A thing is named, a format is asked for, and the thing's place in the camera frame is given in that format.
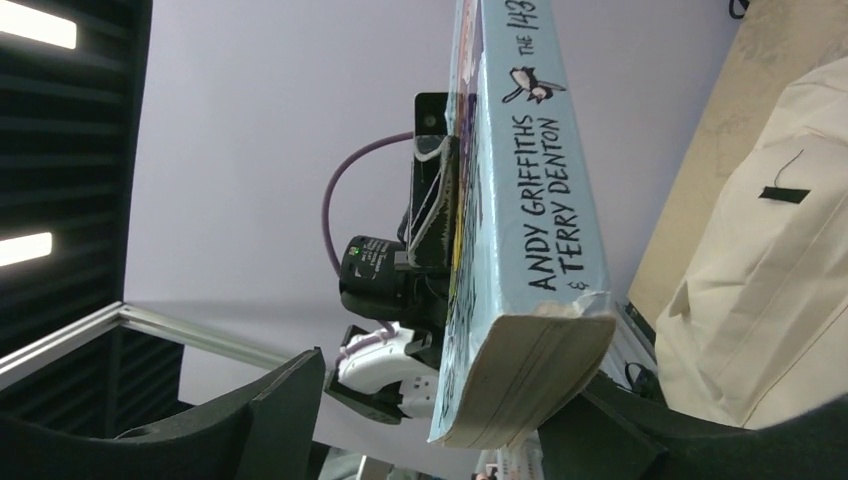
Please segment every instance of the black cable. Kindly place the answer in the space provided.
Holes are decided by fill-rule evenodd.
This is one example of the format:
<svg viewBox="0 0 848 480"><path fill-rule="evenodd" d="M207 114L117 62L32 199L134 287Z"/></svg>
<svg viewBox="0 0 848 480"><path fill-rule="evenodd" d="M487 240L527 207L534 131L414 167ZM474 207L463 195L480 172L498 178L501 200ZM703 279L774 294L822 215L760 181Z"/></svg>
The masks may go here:
<svg viewBox="0 0 848 480"><path fill-rule="evenodd" d="M398 241L406 247L406 226L409 223L409 208L403 212L403 218L400 221L400 226L398 227L397 237Z"/></svg>
<svg viewBox="0 0 848 480"><path fill-rule="evenodd" d="M736 13L736 2L739 2L739 5L742 7L742 13ZM730 13L730 18L734 20L742 20L745 18L745 14L748 12L748 6L751 4L750 0L730 0L727 4L727 12Z"/></svg>
<svg viewBox="0 0 848 480"><path fill-rule="evenodd" d="M430 280L427 278L426 275L424 276L424 285L427 286L427 290L430 290L430 293L432 293L433 296L435 296L439 300L442 300L442 301L445 301L445 302L448 301L448 297L446 295L438 293L438 292L436 292L436 290L433 289L433 286L430 285Z"/></svg>
<svg viewBox="0 0 848 480"><path fill-rule="evenodd" d="M639 374L636 375L636 378L633 378L630 374L631 366L639 367ZM660 379L657 378L656 373L641 363L627 362L624 364L624 376L627 377L627 383L630 384L630 391L634 395L661 405L666 405L665 396L660 386Z"/></svg>

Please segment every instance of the beige fabric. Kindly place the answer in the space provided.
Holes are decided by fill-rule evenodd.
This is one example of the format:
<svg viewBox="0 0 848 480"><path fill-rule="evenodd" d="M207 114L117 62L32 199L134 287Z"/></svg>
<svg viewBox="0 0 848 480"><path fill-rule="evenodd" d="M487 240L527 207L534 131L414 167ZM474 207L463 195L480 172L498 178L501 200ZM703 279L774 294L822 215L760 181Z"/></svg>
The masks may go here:
<svg viewBox="0 0 848 480"><path fill-rule="evenodd" d="M845 55L848 0L751 2L630 287L630 301L649 323L671 301L721 188L781 91Z"/></svg>
<svg viewBox="0 0 848 480"><path fill-rule="evenodd" d="M772 185L811 191L758 198ZM760 428L848 392L846 308L848 58L787 87L721 191L657 320L669 407Z"/></svg>

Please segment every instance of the black tag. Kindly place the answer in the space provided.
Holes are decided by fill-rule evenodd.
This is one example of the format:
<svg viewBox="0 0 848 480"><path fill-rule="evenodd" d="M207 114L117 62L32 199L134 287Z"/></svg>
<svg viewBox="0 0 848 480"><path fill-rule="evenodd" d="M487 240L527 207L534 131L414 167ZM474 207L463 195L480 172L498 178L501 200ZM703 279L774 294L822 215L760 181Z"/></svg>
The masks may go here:
<svg viewBox="0 0 848 480"><path fill-rule="evenodd" d="M763 188L763 193L760 194L760 198L799 204L807 198L808 193L810 193L809 190L799 190L797 188L765 187Z"/></svg>

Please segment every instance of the book spine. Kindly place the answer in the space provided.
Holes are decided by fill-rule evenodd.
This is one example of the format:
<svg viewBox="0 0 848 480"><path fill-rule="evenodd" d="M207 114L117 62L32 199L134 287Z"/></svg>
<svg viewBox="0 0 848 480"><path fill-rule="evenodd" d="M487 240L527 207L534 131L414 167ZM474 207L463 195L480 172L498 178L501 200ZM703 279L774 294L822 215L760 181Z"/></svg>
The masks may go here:
<svg viewBox="0 0 848 480"><path fill-rule="evenodd" d="M480 215L480 149L485 133L479 131L480 92L484 73L482 17L478 0L458 0L459 35L454 39L451 92L446 116L460 138L457 190L458 209L451 261L448 319L445 328L439 390L429 441L443 441L453 427L471 365L491 324L491 304L486 300L489 256L478 240ZM471 325L482 325L475 332Z"/></svg>
<svg viewBox="0 0 848 480"><path fill-rule="evenodd" d="M502 314L612 309L610 281L559 38L547 0L484 1L485 95Z"/></svg>

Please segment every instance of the ceiling light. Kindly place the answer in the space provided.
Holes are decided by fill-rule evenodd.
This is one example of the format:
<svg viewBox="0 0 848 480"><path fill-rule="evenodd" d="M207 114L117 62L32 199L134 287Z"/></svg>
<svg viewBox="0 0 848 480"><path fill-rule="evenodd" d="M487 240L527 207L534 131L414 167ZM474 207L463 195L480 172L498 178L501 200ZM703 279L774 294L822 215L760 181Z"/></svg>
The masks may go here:
<svg viewBox="0 0 848 480"><path fill-rule="evenodd" d="M0 267L50 255L53 234L39 233L0 241Z"/></svg>
<svg viewBox="0 0 848 480"><path fill-rule="evenodd" d="M8 0L0 0L0 32L65 48L77 46L76 23Z"/></svg>

